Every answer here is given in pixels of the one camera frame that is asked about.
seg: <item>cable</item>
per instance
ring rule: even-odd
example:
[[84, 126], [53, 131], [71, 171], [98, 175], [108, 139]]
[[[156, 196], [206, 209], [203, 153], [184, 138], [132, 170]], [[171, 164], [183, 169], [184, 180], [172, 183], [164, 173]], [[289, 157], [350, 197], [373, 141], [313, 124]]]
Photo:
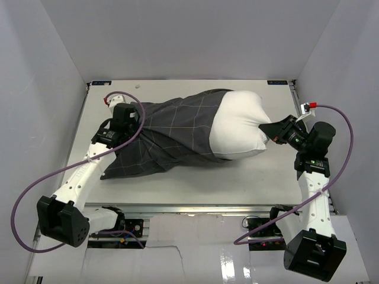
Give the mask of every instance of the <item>cable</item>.
[[[348, 127], [349, 127], [349, 131], [350, 131], [350, 145], [349, 145], [349, 150], [348, 150], [348, 154], [346, 155], [346, 159], [341, 167], [341, 169], [339, 170], [338, 174], [336, 175], [336, 177], [328, 184], [326, 185], [323, 189], [322, 189], [322, 192], [325, 192], [326, 190], [328, 190], [332, 185], [335, 184], [335, 182], [339, 179], [339, 177], [341, 176], [341, 174], [343, 173], [343, 171], [345, 170], [346, 168], [346, 165], [348, 164], [349, 162], [349, 159], [350, 159], [350, 156], [351, 156], [351, 152], [353, 150], [353, 145], [354, 145], [354, 133], [353, 133], [353, 128], [351, 126], [351, 123], [350, 123], [350, 120], [348, 119], [348, 117], [339, 109], [333, 107], [333, 106], [330, 106], [330, 105], [318, 105], [317, 107], [319, 108], [329, 108], [329, 109], [332, 109], [336, 112], [338, 112], [339, 114], [341, 114], [341, 116], [344, 118], [344, 120], [346, 121]], [[283, 215], [280, 215], [279, 217], [276, 217], [275, 219], [273, 220], [270, 220], [268, 221], [267, 223], [261, 225], [260, 227], [258, 228], [255, 228], [254, 230], [252, 231], [249, 231], [248, 233], [246, 233], [245, 235], [239, 237], [237, 240], [234, 241], [233, 244], [235, 245], [240, 245], [240, 244], [255, 244], [255, 243], [261, 243], [263, 241], [268, 241], [268, 240], [248, 240], [248, 241], [241, 241], [243, 240], [244, 238], [246, 237], [249, 237], [250, 235], [252, 234], [255, 234], [257, 232], [259, 232], [260, 230], [263, 230], [264, 228], [272, 225], [272, 224], [275, 224], [277, 221], [279, 220], [282, 220], [283, 218], [287, 217], [288, 215], [292, 214], [293, 212], [295, 211], [298, 211], [300, 208], [302, 208], [303, 206], [307, 205], [308, 203], [310, 203], [311, 201], [315, 200], [318, 196], [320, 196], [322, 193], [321, 192], [318, 192], [316, 193], [315, 195], [309, 197], [309, 199], [305, 200], [304, 202], [302, 202], [300, 205], [297, 205], [295, 206], [293, 209], [287, 211], [286, 213], [284, 213]]]
[[243, 222], [244, 222], [244, 220], [246, 220], [247, 218], [249, 218], [249, 217], [255, 217], [255, 218], [257, 218], [257, 219], [261, 219], [260, 217], [258, 217], [258, 216], [254, 216], [254, 215], [251, 215], [251, 216], [246, 216], [246, 217], [244, 217], [244, 219], [242, 220], [242, 222], [241, 222], [241, 226], [242, 226], [242, 228], [244, 228], [244, 229], [247, 229], [248, 227], [246, 226], [244, 226], [243, 225]]
[[128, 237], [129, 237], [129, 234], [126, 234], [125, 237], [124, 237], [124, 240], [126, 240]]
[[131, 235], [131, 237], [136, 240], [136, 242], [140, 245], [140, 247], [142, 249], [144, 249], [143, 244], [140, 242], [140, 240], [132, 232], [129, 232], [129, 231], [98, 232], [98, 234], [100, 234], [100, 235], [112, 235], [112, 234], [114, 235], [114, 234], [124, 234], [124, 233], [127, 233], [128, 235]]
[[[94, 157], [91, 157], [90, 159], [91, 160], [96, 160], [97, 158], [100, 158], [100, 157], [103, 157], [109, 153], [112, 153], [112, 152], [115, 152], [115, 151], [118, 151], [119, 149], [125, 147], [126, 145], [130, 144], [141, 132], [142, 128], [143, 128], [143, 124], [144, 124], [144, 121], [145, 121], [145, 118], [146, 118], [146, 113], [145, 113], [145, 110], [143, 108], [143, 105], [142, 103], [133, 95], [130, 95], [129, 93], [125, 93], [125, 92], [122, 92], [122, 91], [115, 91], [115, 92], [111, 92], [109, 93], [106, 98], [108, 98], [109, 96], [113, 95], [113, 94], [116, 94], [116, 93], [119, 93], [119, 94], [122, 94], [122, 95], [125, 95], [125, 96], [129, 96], [131, 97], [132, 99], [134, 99], [138, 105], [141, 107], [141, 110], [142, 110], [142, 119], [141, 119], [141, 124], [140, 124], [140, 127], [138, 128], [137, 132], [131, 137], [131, 139], [129, 139], [128, 141], [126, 141], [125, 143], [117, 146], [116, 148], [113, 148], [111, 150], [108, 150], [108, 151], [105, 151], [99, 155], [96, 155]], [[31, 253], [47, 253], [49, 251], [52, 251], [52, 250], [55, 250], [55, 249], [58, 249], [59, 247], [61, 246], [64, 246], [65, 244], [59, 244], [58, 246], [55, 246], [55, 247], [51, 247], [51, 248], [47, 248], [45, 250], [36, 250], [32, 247], [29, 247], [28, 245], [26, 245], [26, 243], [24, 243], [22, 241], [22, 239], [20, 238], [20, 236], [18, 235], [17, 233], [17, 230], [16, 230], [16, 226], [15, 226], [15, 215], [16, 215], [16, 210], [17, 210], [17, 207], [18, 205], [20, 204], [21, 200], [23, 199], [23, 197], [28, 193], [28, 191], [30, 189], [32, 189], [33, 187], [35, 187], [36, 185], [38, 185], [40, 182], [44, 181], [45, 179], [48, 179], [52, 176], [55, 176], [59, 173], [62, 173], [62, 172], [65, 172], [69, 169], [72, 169], [74, 167], [78, 167], [78, 166], [81, 166], [82, 164], [85, 164], [85, 163], [88, 163], [89, 162], [89, 159], [85, 159], [85, 160], [82, 160], [82, 161], [79, 161], [77, 163], [74, 163], [70, 166], [66, 166], [60, 170], [56, 170], [55, 172], [52, 172], [52, 173], [49, 173], [39, 179], [37, 179], [35, 182], [33, 182], [32, 184], [30, 184], [27, 188], [24, 189], [24, 191], [19, 195], [19, 197], [16, 199], [16, 202], [13, 206], [13, 209], [12, 209], [12, 213], [11, 213], [11, 229], [12, 229], [12, 233], [13, 233], [13, 236], [14, 238], [16, 239], [16, 241], [18, 242], [18, 244], [23, 247], [24, 249], [26, 249], [27, 251], [30, 251]]]
[[112, 237], [119, 237], [119, 236], [121, 236], [122, 234], [118, 234], [118, 235], [111, 235]]

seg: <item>pillow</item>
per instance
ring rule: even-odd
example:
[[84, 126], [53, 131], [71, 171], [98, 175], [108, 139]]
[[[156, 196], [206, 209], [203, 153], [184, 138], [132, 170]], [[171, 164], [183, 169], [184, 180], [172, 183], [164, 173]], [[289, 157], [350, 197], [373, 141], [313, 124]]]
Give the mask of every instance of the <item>pillow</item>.
[[230, 91], [223, 97], [209, 137], [219, 159], [237, 160], [266, 150], [268, 137], [258, 128], [271, 123], [262, 109], [262, 98], [251, 91]]

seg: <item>white table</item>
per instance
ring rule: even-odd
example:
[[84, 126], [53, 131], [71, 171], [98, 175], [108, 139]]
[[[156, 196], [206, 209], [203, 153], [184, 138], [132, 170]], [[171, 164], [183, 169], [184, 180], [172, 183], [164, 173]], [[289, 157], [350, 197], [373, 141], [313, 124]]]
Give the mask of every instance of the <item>white table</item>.
[[[142, 102], [163, 102], [207, 89], [250, 90], [262, 97], [272, 121], [297, 116], [288, 85], [266, 80], [116, 80], [89, 89], [69, 164], [83, 158], [100, 123], [111, 116], [103, 97], [125, 91]], [[272, 142], [256, 157], [225, 164], [178, 166], [167, 173], [99, 181], [88, 204], [270, 205], [299, 204], [300, 188], [293, 168], [296, 151]], [[65, 179], [72, 173], [68, 171]]]

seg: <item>white wall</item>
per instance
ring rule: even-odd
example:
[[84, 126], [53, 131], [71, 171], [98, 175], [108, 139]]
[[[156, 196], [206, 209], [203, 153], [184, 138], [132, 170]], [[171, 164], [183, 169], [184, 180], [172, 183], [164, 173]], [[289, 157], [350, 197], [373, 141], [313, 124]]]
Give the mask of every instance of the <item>white wall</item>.
[[339, 0], [41, 0], [94, 79], [295, 79]]
[[[342, 0], [298, 79], [300, 99], [342, 109], [355, 131], [351, 162], [331, 194], [347, 214], [372, 283], [379, 283], [379, 1]], [[332, 111], [319, 120], [336, 127], [330, 153], [336, 173], [348, 147], [348, 129]]]
[[[85, 84], [39, 0], [0, 0], [0, 275], [23, 283], [30, 254], [13, 238], [10, 215], [24, 188], [63, 166]], [[32, 244], [36, 203], [52, 178], [21, 203], [17, 228]]]

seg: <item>gray checkered fabric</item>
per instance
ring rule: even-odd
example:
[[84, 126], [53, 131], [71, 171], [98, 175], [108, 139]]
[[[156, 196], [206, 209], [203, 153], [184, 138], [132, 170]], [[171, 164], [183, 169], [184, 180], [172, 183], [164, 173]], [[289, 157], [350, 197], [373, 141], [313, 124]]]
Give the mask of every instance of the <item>gray checkered fabric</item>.
[[166, 172], [180, 163], [225, 162], [212, 153], [209, 136], [221, 100], [229, 91], [214, 89], [161, 104], [142, 103], [146, 121], [141, 134], [121, 150], [101, 179]]

